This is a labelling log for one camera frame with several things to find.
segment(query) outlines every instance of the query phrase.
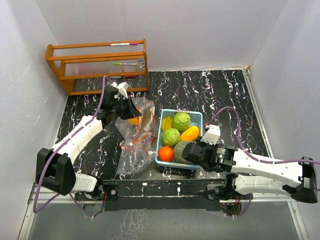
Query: robotic arm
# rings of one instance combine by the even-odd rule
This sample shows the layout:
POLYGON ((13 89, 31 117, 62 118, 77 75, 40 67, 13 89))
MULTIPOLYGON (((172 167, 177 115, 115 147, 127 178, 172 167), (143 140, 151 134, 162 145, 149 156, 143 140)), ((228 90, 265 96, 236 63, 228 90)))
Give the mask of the robotic arm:
POLYGON ((313 163, 301 161, 276 164, 275 162, 282 160, 246 154, 242 149, 217 143, 220 137, 218 126, 209 125, 206 129, 205 135, 198 138, 196 143, 186 145, 182 157, 200 165, 207 172, 234 173, 226 176, 224 186, 207 189, 213 198, 227 200, 232 193, 274 193, 291 196, 299 202, 318 202, 316 169, 313 163))
POLYGON ((75 173, 73 164, 82 149, 100 133, 113 119, 123 120, 141 116, 127 95, 128 84, 113 83, 104 89, 100 110, 91 106, 80 123, 51 149, 42 148, 37 154, 35 182, 38 184, 49 157, 57 153, 50 162, 44 175, 42 186, 58 194, 70 192, 96 192, 98 179, 89 174, 75 173))

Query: wooden rack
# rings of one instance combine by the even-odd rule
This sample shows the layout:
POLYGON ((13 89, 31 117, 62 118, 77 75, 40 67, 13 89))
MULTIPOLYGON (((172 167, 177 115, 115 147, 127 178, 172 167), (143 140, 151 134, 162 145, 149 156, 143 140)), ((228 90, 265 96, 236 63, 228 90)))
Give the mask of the wooden rack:
POLYGON ((129 88, 127 91, 149 91, 146 39, 71 45, 50 44, 45 52, 45 60, 69 96, 100 94, 101 90, 74 91, 74 85, 77 79, 102 78, 104 75, 145 75, 145 87, 129 88), (111 46, 121 43, 137 45, 111 46), (114 65, 112 61, 129 61, 138 65, 114 65))

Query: gray floor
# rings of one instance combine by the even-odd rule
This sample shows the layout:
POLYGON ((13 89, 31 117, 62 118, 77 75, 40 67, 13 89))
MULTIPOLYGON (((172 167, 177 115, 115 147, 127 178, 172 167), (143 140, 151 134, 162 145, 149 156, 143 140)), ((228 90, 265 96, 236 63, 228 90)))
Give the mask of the gray floor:
POLYGON ((286 202, 254 202, 235 220, 200 209, 121 210, 85 218, 72 203, 35 215, 29 240, 295 240, 286 202))

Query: clear plastic bag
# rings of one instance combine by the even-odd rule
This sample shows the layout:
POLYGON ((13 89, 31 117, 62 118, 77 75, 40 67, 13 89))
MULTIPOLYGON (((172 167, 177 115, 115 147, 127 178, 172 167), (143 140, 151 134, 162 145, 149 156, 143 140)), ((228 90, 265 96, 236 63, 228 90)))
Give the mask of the clear plastic bag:
POLYGON ((132 99, 142 116, 137 119, 115 121, 115 126, 124 137, 116 173, 119 175, 136 174, 156 158, 156 148, 152 142, 157 138, 155 126, 155 106, 145 97, 132 99))

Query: pink marker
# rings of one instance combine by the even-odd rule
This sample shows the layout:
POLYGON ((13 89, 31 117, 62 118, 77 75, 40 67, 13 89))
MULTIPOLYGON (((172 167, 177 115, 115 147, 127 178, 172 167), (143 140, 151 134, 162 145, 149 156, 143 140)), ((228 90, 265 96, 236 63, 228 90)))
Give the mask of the pink marker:
POLYGON ((128 43, 112 43, 110 46, 131 46, 131 45, 138 45, 137 42, 128 42, 128 43))

